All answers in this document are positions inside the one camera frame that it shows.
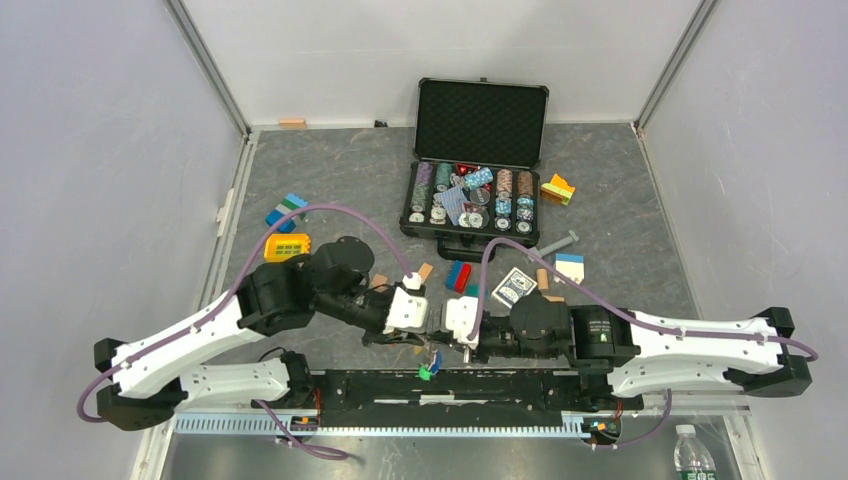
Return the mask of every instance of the gray floor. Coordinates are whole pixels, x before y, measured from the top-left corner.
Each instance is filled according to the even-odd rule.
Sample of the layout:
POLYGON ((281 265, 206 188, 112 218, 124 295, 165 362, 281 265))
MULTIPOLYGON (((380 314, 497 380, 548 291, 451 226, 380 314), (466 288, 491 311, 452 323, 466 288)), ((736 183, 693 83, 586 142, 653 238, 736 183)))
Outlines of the gray floor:
MULTIPOLYGON (((414 131, 411 128, 299 130, 263 132, 259 137, 247 193, 238 222, 225 285, 243 265, 267 228, 264 219, 289 192, 312 203, 332 202, 356 208, 383 227, 406 253, 413 268, 435 267, 427 281, 430 305, 438 309, 454 294, 443 283, 450 262, 436 254, 435 242, 401 234, 398 220, 405 196, 414 131)), ((544 246, 573 229, 580 241, 568 252, 586 262, 583 285, 613 303, 648 313, 695 317, 680 260, 672 246, 659 201, 636 138, 627 124, 548 125, 537 168, 543 181, 554 173, 577 187, 567 207, 543 202, 540 228, 544 246)), ((355 235, 374 250, 374 272, 391 280, 400 268, 383 244, 358 220, 336 212, 315 212, 302 231, 314 246, 340 235, 355 235)), ((514 266, 533 273, 517 252, 499 250, 487 279, 493 289, 514 266)), ((477 281, 477 268, 473 277, 477 281)), ((588 303, 582 294, 552 284, 552 294, 572 305, 588 303)), ((505 314, 500 303, 486 309, 505 314)), ((363 348, 361 332, 337 320, 316 315, 305 329, 283 332, 266 341, 232 350, 216 362, 252 362, 274 346, 306 355, 310 367, 417 368, 421 357, 411 346, 363 348)), ((559 362, 492 360, 492 366, 549 366, 559 362)), ((446 352, 446 367, 461 366, 457 352, 446 352)))
MULTIPOLYGON (((442 286, 449 262, 437 256, 434 242, 407 238, 398 229, 400 203, 409 162, 413 160, 412 139, 412 129, 403 128, 263 133, 238 223, 227 283, 265 230, 265 215, 286 193, 295 192, 310 202, 352 206, 376 220, 401 245, 414 266, 424 261, 435 266, 427 282, 428 297, 431 305, 441 304, 449 296, 442 286)), ((585 256, 583 285, 620 306, 694 318, 695 309, 650 173, 628 125, 549 125, 538 171, 544 180, 559 173, 577 187, 568 207, 542 205, 541 245, 574 229, 580 242, 569 252, 585 256)), ((375 272, 393 280, 400 276, 386 246, 352 218, 332 212, 313 213, 303 231, 309 233, 315 245, 333 241, 338 234, 359 236, 375 251, 375 272)), ((500 251, 487 282, 489 287, 494 287, 513 266, 528 273, 534 271, 516 252, 500 251)), ((552 288, 554 294, 564 295, 571 304, 586 301, 562 285, 552 288)), ((505 313, 497 302, 488 301, 486 308, 505 313)), ((411 347, 363 348, 360 337, 357 329, 316 315, 306 329, 231 351, 216 361, 252 362, 277 345, 306 354, 313 369, 417 367, 421 361, 411 347)), ((513 360, 491 364, 538 363, 513 360)), ((461 367, 459 356, 448 355, 445 367, 461 367)), ((637 436, 656 421, 650 415, 628 418, 624 437, 637 436)), ((699 437, 715 457, 720 478, 739 478, 721 419, 701 417, 697 422, 705 427, 699 430, 699 437)), ((347 462, 326 462, 275 446, 267 438, 177 436, 164 478, 674 479, 675 440, 672 424, 651 442, 619 452, 594 454, 581 443, 569 440, 322 438, 316 443, 342 448, 357 457, 347 462)))

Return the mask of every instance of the case handle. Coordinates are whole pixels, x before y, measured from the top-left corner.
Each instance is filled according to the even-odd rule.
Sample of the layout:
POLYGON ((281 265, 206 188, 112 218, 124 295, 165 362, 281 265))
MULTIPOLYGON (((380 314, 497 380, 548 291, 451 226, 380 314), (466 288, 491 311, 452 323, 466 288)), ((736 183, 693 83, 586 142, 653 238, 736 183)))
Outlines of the case handle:
MULTIPOLYGON (((489 255, 490 262, 495 258, 495 252, 497 249, 498 247, 492 249, 492 253, 489 255)), ((480 263, 483 261, 482 250, 448 247, 445 245, 445 241, 441 238, 436 240, 436 251, 439 252, 439 256, 445 260, 459 260, 460 262, 471 263, 480 263)))

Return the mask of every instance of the open case lid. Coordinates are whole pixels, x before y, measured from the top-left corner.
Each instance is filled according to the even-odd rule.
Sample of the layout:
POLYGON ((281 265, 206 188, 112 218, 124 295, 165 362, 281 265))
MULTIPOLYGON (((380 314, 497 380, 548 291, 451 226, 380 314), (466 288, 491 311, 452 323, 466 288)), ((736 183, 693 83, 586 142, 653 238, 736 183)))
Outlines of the open case lid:
POLYGON ((431 78, 418 87, 417 158, 528 169, 539 164, 547 87, 431 78))

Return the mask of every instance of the white wall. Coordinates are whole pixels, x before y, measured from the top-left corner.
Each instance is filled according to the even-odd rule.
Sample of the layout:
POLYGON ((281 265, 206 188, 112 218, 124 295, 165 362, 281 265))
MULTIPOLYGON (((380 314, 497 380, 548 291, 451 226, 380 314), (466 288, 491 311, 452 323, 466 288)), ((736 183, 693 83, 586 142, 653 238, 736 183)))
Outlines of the white wall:
POLYGON ((127 478, 92 345, 191 311, 239 135, 159 0, 4 1, 0 65, 0 478, 127 478))
POLYGON ((703 314, 783 305, 821 353, 806 394, 753 402, 777 479, 844 477, 846 24, 841 0, 720 2, 647 127, 703 314))
POLYGON ((249 122, 412 124, 421 77, 545 84, 552 121, 633 120, 697 0, 186 0, 249 122))

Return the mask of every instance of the water bottle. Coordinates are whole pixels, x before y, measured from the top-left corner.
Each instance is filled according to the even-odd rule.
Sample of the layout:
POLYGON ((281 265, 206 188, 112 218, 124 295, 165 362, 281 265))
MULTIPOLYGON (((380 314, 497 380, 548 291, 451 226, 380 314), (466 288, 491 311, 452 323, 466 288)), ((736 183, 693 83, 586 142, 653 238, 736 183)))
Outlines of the water bottle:
POLYGON ((707 447, 695 438, 693 425, 677 426, 674 467, 681 480, 718 480, 713 457, 707 447))

